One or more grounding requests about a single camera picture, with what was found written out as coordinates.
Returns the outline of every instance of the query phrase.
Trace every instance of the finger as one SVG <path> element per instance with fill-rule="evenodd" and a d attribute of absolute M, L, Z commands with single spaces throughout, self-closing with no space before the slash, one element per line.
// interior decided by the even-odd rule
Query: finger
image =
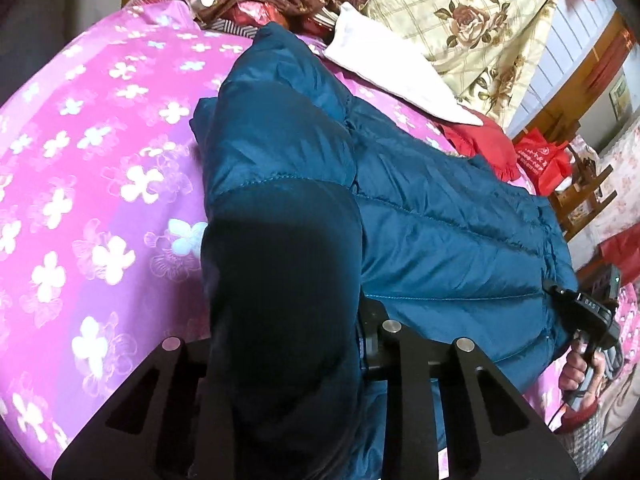
<path fill-rule="evenodd" d="M 587 393 L 596 396 L 600 389 L 600 383 L 604 378 L 604 372 L 606 370 L 606 362 L 604 360 L 604 355 L 601 353 L 597 353 L 593 356 L 593 379 L 591 379 L 591 383 L 587 388 Z"/>
<path fill-rule="evenodd" d="M 565 375 L 558 379 L 558 388 L 562 391 L 572 392 L 578 389 L 579 384 Z"/>
<path fill-rule="evenodd" d="M 587 371 L 587 361 L 585 361 L 578 352 L 569 352 L 566 357 L 566 363 L 581 372 Z"/>
<path fill-rule="evenodd" d="M 573 368 L 569 365 L 564 366 L 561 376 L 564 376 L 567 379 L 571 379 L 578 384 L 581 384 L 584 381 L 584 372 L 581 372 L 577 368 Z"/>
<path fill-rule="evenodd" d="M 580 403 L 580 409 L 585 410 L 588 407 L 592 406 L 593 403 L 596 402 L 596 399 L 597 397 L 593 392 L 586 391 L 584 393 L 584 397 L 582 398 L 582 402 Z"/>
<path fill-rule="evenodd" d="M 593 370 L 595 374 L 598 374 L 601 376 L 604 375 L 604 372 L 607 370 L 607 362 L 604 359 L 604 354 L 602 352 L 596 352 L 593 355 L 591 366 L 593 366 Z"/>
<path fill-rule="evenodd" d="M 583 342 L 580 339 L 574 339 L 573 341 L 571 341 L 571 350 L 573 350 L 574 352 L 578 352 L 578 354 L 581 354 L 582 345 Z"/>

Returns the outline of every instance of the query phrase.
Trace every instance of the black cable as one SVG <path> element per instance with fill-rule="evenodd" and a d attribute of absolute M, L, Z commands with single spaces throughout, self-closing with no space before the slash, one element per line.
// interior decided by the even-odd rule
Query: black cable
<path fill-rule="evenodd" d="M 558 413 L 560 413 L 560 410 L 562 410 L 565 406 L 566 406 L 566 402 L 563 401 L 562 404 L 560 404 L 560 407 L 558 408 L 558 410 L 554 413 L 554 416 L 551 417 L 551 420 L 546 425 L 549 429 L 551 429 L 551 423 L 555 420 L 556 416 L 558 416 Z"/>

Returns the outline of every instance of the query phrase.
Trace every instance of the wooden chair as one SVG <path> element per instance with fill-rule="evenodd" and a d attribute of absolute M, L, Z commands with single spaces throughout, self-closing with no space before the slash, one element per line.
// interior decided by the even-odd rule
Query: wooden chair
<path fill-rule="evenodd" d="M 580 121 L 568 119 L 562 114 L 553 122 L 552 126 L 543 133 L 543 137 L 555 144 L 560 144 L 565 141 L 572 142 L 579 129 Z M 523 135 L 524 134 L 518 135 L 516 139 L 514 139 L 514 143 L 517 144 Z M 562 193 L 552 193 L 549 196 L 549 202 L 551 202 L 551 207 L 553 207 L 556 213 L 556 218 L 558 218 L 560 227 L 564 232 L 564 239 L 567 242 L 596 218 L 617 196 L 617 192 L 614 191 L 602 202 L 599 202 L 596 197 L 596 191 L 613 171 L 611 166 L 607 166 L 601 174 L 595 174 L 591 168 L 585 165 L 580 156 L 575 153 L 571 145 L 569 145 L 569 150 L 571 150 L 575 157 L 574 184 Z M 584 202 L 588 202 L 591 211 L 579 218 L 572 219 L 572 213 Z"/>
<path fill-rule="evenodd" d="M 571 145 L 569 145 L 569 150 L 575 157 L 574 183 L 567 190 L 553 193 L 549 197 L 549 202 L 556 212 L 556 218 L 564 231 L 564 239 L 567 242 L 587 227 L 589 222 L 596 218 L 618 195 L 617 191 L 613 191 L 600 202 L 596 197 L 596 192 L 611 174 L 613 168 L 607 166 L 602 173 L 595 174 L 591 168 L 585 165 Z M 572 218 L 572 213 L 584 202 L 589 204 L 591 211 L 578 218 Z"/>

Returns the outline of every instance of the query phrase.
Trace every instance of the rose pattern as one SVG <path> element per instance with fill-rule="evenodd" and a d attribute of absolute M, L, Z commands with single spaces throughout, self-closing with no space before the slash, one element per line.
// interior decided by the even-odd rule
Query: rose pattern
<path fill-rule="evenodd" d="M 475 48 L 478 45 L 491 21 L 491 16 L 485 10 L 463 4 L 458 4 L 451 18 L 451 32 L 457 44 L 465 48 Z"/>
<path fill-rule="evenodd" d="M 491 43 L 495 37 L 500 37 L 500 32 L 507 22 L 507 10 L 509 2 L 500 4 L 500 0 L 489 0 L 498 5 L 498 12 L 489 14 L 484 9 L 478 9 L 467 4 L 455 4 L 449 2 L 449 9 L 438 9 L 435 15 L 449 23 L 451 36 L 447 38 L 447 47 L 460 46 L 465 50 L 477 47 L 480 42 Z"/>
<path fill-rule="evenodd" d="M 499 114 L 511 103 L 514 85 L 520 78 L 525 63 L 524 57 L 517 56 L 503 72 L 497 68 L 485 68 L 471 84 L 468 93 L 473 96 L 475 88 L 478 87 L 478 98 L 481 101 L 488 101 L 490 110 Z"/>

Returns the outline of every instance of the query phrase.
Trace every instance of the jacket sleeve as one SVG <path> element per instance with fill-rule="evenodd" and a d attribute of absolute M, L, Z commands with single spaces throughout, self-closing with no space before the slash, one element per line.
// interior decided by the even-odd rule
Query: jacket sleeve
<path fill-rule="evenodd" d="M 583 425 L 556 436 L 574 460 L 580 478 L 584 478 L 604 455 L 602 431 L 604 422 L 600 408 Z"/>

